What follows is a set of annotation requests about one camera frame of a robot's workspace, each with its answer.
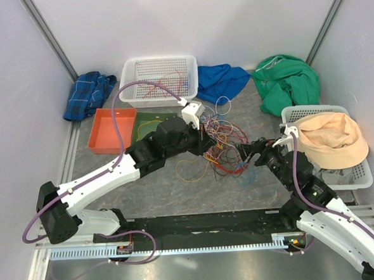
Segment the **grey cloth in basket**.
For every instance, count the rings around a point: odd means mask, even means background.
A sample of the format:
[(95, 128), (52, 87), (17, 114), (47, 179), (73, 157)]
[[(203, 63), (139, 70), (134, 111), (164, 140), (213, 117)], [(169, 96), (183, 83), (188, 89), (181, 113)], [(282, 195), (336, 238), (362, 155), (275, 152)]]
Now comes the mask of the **grey cloth in basket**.
[(317, 164), (313, 164), (313, 174), (328, 185), (348, 185), (354, 183), (354, 173), (348, 169), (323, 169)]

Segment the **blue plaid cloth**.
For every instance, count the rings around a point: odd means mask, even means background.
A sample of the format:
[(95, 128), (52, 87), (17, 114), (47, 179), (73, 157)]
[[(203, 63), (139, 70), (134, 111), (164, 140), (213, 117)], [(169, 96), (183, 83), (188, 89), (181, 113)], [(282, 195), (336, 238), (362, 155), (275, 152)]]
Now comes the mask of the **blue plaid cloth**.
[(92, 117), (103, 107), (116, 83), (115, 75), (103, 75), (99, 71), (80, 75), (69, 92), (63, 118), (77, 122)]

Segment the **orange plastic tray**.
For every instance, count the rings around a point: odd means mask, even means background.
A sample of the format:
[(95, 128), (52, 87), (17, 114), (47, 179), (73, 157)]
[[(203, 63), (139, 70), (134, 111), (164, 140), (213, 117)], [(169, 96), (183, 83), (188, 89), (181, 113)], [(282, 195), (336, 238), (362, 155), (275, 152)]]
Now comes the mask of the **orange plastic tray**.
[[(119, 128), (124, 149), (131, 145), (136, 113), (137, 110), (135, 108), (119, 108), (114, 111), (115, 122)], [(113, 117), (110, 108), (98, 108), (96, 110), (88, 148), (97, 155), (118, 155), (120, 153), (122, 146), (119, 143), (115, 127), (113, 126)]]

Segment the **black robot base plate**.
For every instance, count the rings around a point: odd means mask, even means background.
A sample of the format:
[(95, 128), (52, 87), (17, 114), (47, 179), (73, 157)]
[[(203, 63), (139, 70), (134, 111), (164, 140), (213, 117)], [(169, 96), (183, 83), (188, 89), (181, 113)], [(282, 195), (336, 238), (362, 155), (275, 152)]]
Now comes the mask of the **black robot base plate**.
[(278, 210), (246, 210), (129, 220), (119, 232), (130, 231), (131, 237), (104, 238), (95, 234), (93, 243), (131, 240), (136, 251), (151, 249), (151, 239), (135, 230), (151, 234), (159, 251), (268, 243), (272, 234), (300, 231)]

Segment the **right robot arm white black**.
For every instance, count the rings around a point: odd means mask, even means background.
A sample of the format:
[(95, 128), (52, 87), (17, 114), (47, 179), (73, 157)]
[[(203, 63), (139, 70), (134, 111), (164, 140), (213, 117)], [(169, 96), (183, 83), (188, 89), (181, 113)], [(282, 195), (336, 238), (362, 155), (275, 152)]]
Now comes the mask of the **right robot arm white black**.
[(303, 152), (294, 148), (284, 154), (276, 140), (266, 138), (235, 147), (243, 162), (258, 156), (255, 166), (267, 166), (290, 192), (280, 210), (284, 230), (310, 234), (350, 263), (362, 280), (374, 280), (374, 230), (313, 174)]

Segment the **green garment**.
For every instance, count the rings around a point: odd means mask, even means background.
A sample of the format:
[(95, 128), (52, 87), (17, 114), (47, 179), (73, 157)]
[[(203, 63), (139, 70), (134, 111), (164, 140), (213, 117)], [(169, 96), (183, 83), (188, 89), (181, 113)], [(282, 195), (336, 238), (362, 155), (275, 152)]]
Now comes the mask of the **green garment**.
[(250, 76), (264, 113), (279, 117), (288, 106), (320, 104), (318, 74), (300, 58), (273, 55), (262, 60)]

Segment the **white perforated basket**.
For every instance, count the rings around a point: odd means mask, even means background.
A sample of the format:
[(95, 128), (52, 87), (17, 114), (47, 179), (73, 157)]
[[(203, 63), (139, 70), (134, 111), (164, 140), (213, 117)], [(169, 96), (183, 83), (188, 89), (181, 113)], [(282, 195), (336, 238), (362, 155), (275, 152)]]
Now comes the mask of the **white perforated basket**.
[[(288, 106), (282, 110), (281, 121), (285, 123), (294, 123), (298, 119), (301, 119), (307, 115), (315, 115), (321, 112), (340, 112), (349, 115), (349, 112), (337, 105), (295, 105)], [(348, 185), (329, 185), (334, 191), (350, 191), (357, 189), (369, 188), (373, 184), (373, 176), (368, 164), (368, 161), (364, 159), (359, 165), (351, 167), (354, 173), (354, 183)]]
[(160, 86), (191, 101), (198, 91), (198, 63), (192, 55), (129, 59), (121, 72), (120, 86), (133, 82), (119, 98), (135, 108), (178, 106), (177, 99)]

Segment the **white perforated basket rear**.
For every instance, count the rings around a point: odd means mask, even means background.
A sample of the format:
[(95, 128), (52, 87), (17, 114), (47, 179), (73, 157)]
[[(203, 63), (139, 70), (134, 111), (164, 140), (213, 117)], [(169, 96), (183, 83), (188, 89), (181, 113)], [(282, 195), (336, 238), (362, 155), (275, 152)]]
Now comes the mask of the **white perforated basket rear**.
[(198, 91), (198, 63), (192, 55), (129, 59), (121, 72), (120, 86), (133, 82), (119, 98), (135, 108), (178, 106), (177, 99), (160, 86), (191, 101)]

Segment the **green plastic tray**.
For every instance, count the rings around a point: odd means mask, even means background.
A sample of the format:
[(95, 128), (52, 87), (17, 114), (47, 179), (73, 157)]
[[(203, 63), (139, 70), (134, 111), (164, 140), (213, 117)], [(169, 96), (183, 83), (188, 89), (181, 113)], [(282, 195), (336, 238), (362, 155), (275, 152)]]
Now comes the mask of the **green plastic tray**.
[(132, 131), (131, 143), (135, 143), (144, 138), (151, 131), (155, 131), (162, 121), (170, 117), (177, 116), (176, 113), (146, 113), (137, 112)]

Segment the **peach bucket hat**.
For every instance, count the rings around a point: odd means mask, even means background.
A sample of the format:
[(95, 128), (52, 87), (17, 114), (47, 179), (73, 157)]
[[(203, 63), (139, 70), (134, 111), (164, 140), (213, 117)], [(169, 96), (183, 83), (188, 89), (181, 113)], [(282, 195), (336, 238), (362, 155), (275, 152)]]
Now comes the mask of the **peach bucket hat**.
[(297, 150), (322, 169), (348, 169), (363, 162), (369, 153), (359, 125), (348, 114), (321, 112), (295, 121)]

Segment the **bright blue cloth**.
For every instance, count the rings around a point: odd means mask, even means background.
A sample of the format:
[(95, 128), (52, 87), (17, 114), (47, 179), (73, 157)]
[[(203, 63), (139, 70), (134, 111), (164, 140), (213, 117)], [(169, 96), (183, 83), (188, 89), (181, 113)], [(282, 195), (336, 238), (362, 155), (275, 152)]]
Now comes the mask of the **bright blue cloth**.
[(197, 98), (203, 101), (225, 105), (243, 90), (251, 76), (240, 67), (229, 64), (198, 67)]

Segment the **white perforated basket right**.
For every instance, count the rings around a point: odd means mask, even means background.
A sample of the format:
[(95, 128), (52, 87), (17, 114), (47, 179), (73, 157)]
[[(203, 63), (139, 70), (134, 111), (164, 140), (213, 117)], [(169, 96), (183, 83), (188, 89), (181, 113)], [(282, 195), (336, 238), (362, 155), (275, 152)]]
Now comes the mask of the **white perforated basket right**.
[[(349, 112), (337, 105), (295, 105), (288, 106), (282, 110), (281, 121), (285, 123), (294, 123), (298, 119), (301, 119), (307, 115), (315, 115), (321, 112), (340, 112), (349, 115)], [(368, 161), (364, 159), (359, 165), (351, 167), (354, 173), (354, 183), (348, 185), (329, 185), (334, 191), (350, 191), (357, 189), (369, 188), (373, 184), (373, 176), (368, 164)]]

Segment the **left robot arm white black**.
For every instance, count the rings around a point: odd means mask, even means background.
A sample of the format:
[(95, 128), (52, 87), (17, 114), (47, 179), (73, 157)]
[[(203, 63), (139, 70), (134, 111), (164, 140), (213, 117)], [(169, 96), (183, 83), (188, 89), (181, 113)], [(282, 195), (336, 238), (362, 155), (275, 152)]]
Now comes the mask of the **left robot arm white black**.
[(104, 194), (164, 167), (166, 160), (188, 152), (203, 155), (216, 145), (200, 125), (171, 117), (157, 125), (144, 138), (132, 144), (120, 159), (75, 181), (40, 187), (37, 212), (51, 244), (60, 244), (78, 234), (109, 236), (123, 241), (129, 234), (127, 221), (119, 209), (86, 210)]

